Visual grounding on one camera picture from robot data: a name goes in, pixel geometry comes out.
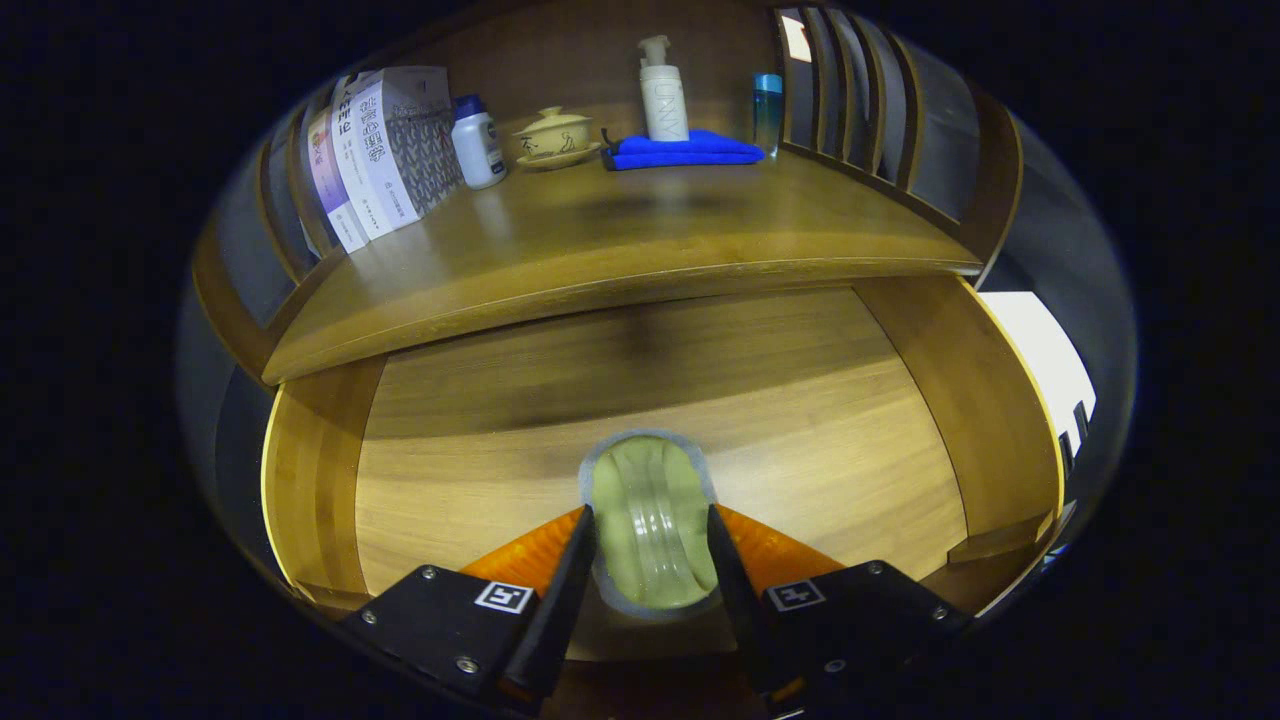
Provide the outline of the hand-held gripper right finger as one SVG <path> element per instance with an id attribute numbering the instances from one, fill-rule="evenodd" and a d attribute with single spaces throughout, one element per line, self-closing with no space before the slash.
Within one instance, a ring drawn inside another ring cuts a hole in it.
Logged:
<path id="1" fill-rule="evenodd" d="M 844 566 L 713 503 L 707 543 L 748 684 L 773 719 L 886 719 L 973 624 L 884 560 Z"/>

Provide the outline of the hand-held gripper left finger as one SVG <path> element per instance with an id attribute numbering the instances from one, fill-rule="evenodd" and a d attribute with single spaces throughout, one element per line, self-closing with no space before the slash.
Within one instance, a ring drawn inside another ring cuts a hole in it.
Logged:
<path id="1" fill-rule="evenodd" d="M 532 716 L 559 680 L 596 548 L 584 505 L 463 570 L 415 568 L 338 625 L 429 685 Z"/>

